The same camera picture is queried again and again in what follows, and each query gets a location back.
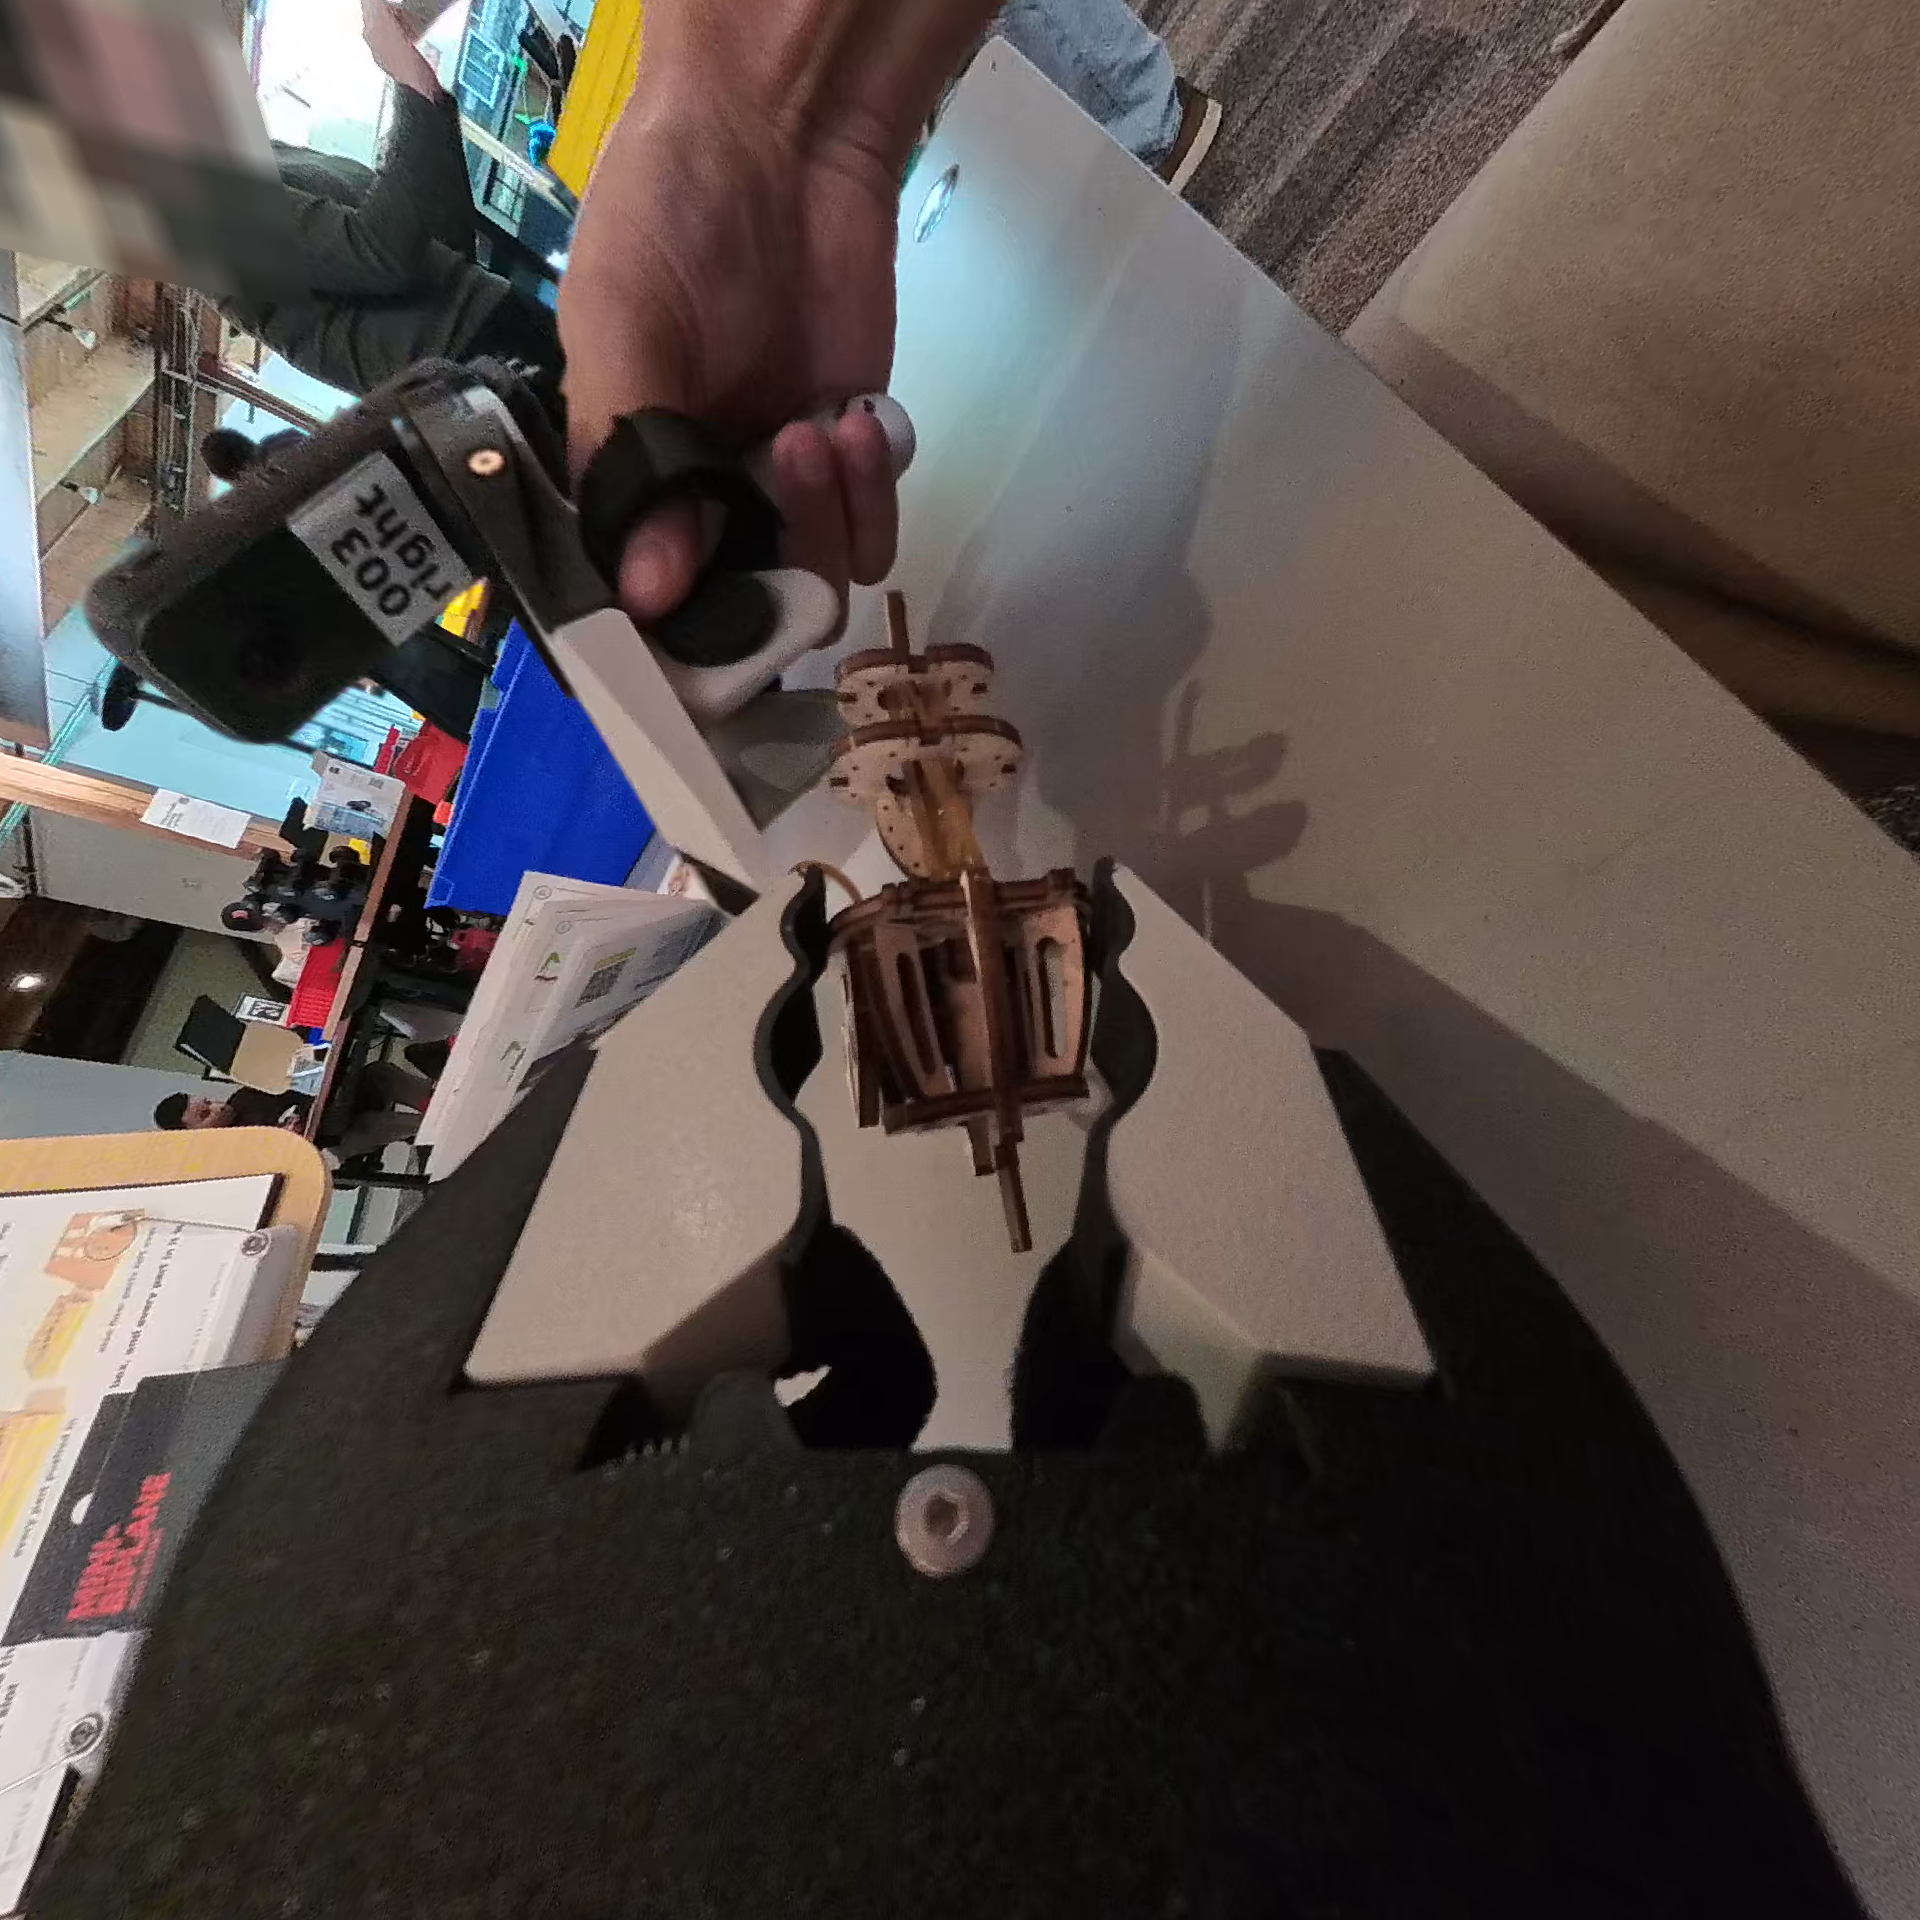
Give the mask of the yellow storage bin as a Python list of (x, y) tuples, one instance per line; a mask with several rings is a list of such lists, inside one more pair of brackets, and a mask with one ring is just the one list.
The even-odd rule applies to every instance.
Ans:
[(646, 2), (595, 2), (587, 37), (558, 109), (549, 169), (577, 195), (588, 189), (636, 84)]

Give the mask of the person's beige pants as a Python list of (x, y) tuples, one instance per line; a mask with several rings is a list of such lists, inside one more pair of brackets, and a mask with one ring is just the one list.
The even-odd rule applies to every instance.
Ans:
[(1621, 4), (1347, 346), (1749, 708), (1916, 740), (1916, 4)]

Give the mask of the tan wooden board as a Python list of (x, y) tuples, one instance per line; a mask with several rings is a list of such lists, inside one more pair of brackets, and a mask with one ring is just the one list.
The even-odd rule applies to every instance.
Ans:
[(273, 1127), (151, 1130), (83, 1136), (39, 1136), (2, 1141), (5, 1202), (19, 1195), (99, 1188), (170, 1188), (229, 1179), (277, 1177), (269, 1227), (291, 1233), (278, 1258), (277, 1291), (258, 1282), (229, 1364), (282, 1359), (294, 1348), (297, 1314), (322, 1249), (332, 1204), (324, 1155), (297, 1132)]

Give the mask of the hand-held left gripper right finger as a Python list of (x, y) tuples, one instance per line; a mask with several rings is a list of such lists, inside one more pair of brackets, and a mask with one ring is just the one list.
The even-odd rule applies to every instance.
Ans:
[(1097, 876), (1087, 1176), (1116, 1354), (1214, 1447), (1284, 1381), (1414, 1387), (1433, 1348), (1306, 1032), (1133, 867)]

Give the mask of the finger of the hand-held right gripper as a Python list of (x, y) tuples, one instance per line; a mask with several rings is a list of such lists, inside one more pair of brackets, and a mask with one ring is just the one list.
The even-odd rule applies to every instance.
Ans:
[(661, 655), (610, 606), (558, 623), (530, 614), (528, 633), (587, 710), (661, 838), (689, 862), (765, 894), (774, 862), (755, 812), (708, 740), (708, 726), (741, 711), (773, 682), (777, 647), (765, 643), (722, 666), (690, 666)]

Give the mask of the illustrated white sheet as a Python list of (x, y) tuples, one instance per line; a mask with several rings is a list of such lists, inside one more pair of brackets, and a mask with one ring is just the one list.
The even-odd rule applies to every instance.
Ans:
[(5, 1195), (5, 1644), (118, 1632), (153, 1574), (99, 1574), (76, 1518), (106, 1469), (111, 1416), (149, 1379), (277, 1354), (298, 1239), (273, 1172)]

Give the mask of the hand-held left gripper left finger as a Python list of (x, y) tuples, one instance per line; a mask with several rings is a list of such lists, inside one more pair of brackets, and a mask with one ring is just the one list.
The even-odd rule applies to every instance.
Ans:
[(477, 1386), (774, 1378), (787, 1274), (826, 1218), (819, 1137), (780, 1082), (823, 876), (783, 876), (592, 1047), (581, 1093), (466, 1359)]

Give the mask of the white instruction booklet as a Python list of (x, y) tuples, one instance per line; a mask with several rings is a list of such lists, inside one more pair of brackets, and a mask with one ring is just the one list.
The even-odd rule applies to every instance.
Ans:
[(618, 1024), (725, 923), (698, 891), (524, 873), (414, 1139), (427, 1179), (450, 1177), (568, 1047)]

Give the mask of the person's right hand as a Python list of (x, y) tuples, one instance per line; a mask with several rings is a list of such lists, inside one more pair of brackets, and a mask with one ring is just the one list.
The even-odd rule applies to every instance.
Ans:
[(664, 410), (766, 446), (783, 563), (885, 582), (900, 494), (875, 417), (893, 384), (900, 187), (986, 2), (646, 4), (635, 90), (588, 179), (560, 283), (568, 457)]

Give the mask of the blue storage bin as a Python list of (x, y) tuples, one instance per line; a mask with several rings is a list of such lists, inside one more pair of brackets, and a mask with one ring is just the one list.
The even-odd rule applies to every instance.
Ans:
[(504, 916), (528, 872), (621, 885), (655, 832), (585, 705), (532, 638), (509, 625), (427, 904)]

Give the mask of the wooden model assembly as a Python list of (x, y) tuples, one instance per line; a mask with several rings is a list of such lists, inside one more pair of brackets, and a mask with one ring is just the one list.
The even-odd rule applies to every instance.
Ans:
[(829, 920), (856, 1121), (962, 1136), (1010, 1248), (1029, 1253), (1029, 1118), (1090, 1093), (1093, 896), (1073, 867), (997, 872), (983, 814), (1027, 765), (997, 710), (997, 658), (919, 642), (902, 587), (883, 592), (883, 621), (883, 643), (834, 667), (843, 730), (823, 779), (871, 817), (895, 867)]

